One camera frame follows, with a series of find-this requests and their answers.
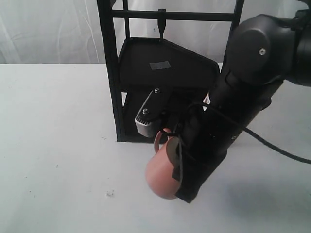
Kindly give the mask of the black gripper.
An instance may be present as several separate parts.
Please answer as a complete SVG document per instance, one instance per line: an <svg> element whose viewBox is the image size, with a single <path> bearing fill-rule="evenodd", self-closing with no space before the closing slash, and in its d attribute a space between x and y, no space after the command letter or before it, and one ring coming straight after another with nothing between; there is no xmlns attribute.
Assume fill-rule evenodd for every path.
<svg viewBox="0 0 311 233"><path fill-rule="evenodd" d="M191 104L167 136L179 140L172 177L180 182L176 196L191 203L206 179L227 155L233 123L207 104Z"/></svg>

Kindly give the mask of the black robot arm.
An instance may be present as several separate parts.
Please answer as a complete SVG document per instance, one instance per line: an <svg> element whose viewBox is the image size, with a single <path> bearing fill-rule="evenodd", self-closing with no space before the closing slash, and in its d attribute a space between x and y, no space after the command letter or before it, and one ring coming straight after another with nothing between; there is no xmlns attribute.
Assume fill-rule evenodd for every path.
<svg viewBox="0 0 311 233"><path fill-rule="evenodd" d="M156 136L165 135L168 141L154 146L160 171L153 175L146 169L150 189L164 199L192 202L243 132L288 158L309 164L309 159L279 148L248 128L286 80L311 84L310 9L297 11L293 18L260 14L233 31L226 62L205 99L178 112L174 131L162 129Z"/></svg>

